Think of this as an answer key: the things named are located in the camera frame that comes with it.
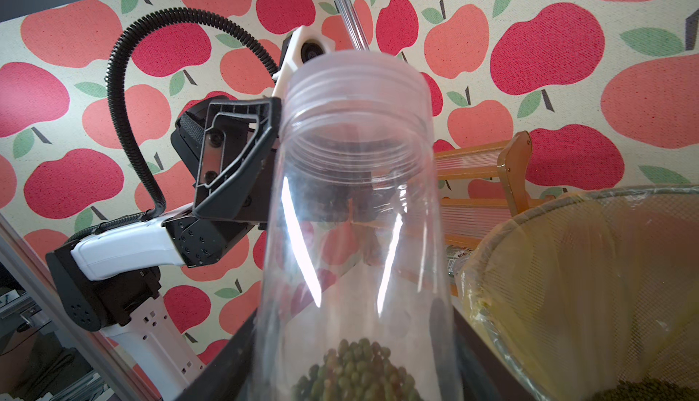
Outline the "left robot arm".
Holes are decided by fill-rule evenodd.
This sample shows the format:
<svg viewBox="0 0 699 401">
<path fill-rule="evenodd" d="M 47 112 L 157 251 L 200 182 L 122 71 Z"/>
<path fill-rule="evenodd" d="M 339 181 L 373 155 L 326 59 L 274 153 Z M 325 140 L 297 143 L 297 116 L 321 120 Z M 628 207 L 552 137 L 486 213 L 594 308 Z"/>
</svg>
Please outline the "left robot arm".
<svg viewBox="0 0 699 401">
<path fill-rule="evenodd" d="M 192 203 L 95 226 L 47 255 L 71 320 L 120 344 L 165 400 L 177 399 L 205 366 L 166 308 L 160 268 L 217 264 L 267 224 L 281 107 L 277 97 L 221 96 L 192 106 L 170 139 L 194 178 Z"/>
</svg>

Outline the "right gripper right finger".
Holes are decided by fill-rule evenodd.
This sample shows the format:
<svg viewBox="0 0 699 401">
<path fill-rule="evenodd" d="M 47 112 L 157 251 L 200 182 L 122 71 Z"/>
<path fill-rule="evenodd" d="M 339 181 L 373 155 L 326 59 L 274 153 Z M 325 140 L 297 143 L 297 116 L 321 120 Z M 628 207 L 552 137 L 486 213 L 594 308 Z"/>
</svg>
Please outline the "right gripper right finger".
<svg viewBox="0 0 699 401">
<path fill-rule="evenodd" d="M 534 400 L 455 307 L 453 322 L 465 400 Z"/>
</svg>

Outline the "short clear plastic jar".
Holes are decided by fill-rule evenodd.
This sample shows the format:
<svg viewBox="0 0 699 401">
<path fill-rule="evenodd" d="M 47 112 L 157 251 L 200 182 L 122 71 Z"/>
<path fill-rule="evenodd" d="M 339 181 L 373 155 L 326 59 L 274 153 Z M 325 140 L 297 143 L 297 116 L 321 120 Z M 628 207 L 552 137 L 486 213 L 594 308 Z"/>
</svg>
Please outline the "short clear plastic jar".
<svg viewBox="0 0 699 401">
<path fill-rule="evenodd" d="M 460 400 L 424 77 L 322 55 L 283 98 L 249 396 Z"/>
</svg>

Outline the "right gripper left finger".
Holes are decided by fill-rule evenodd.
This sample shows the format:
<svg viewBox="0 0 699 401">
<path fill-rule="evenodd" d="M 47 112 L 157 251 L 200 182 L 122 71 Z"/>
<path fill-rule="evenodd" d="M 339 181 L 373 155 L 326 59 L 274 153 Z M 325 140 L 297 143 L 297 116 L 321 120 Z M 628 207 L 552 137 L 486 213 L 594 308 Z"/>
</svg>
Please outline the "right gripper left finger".
<svg viewBox="0 0 699 401">
<path fill-rule="evenodd" d="M 254 311 L 177 401 L 249 400 L 256 324 Z"/>
</svg>

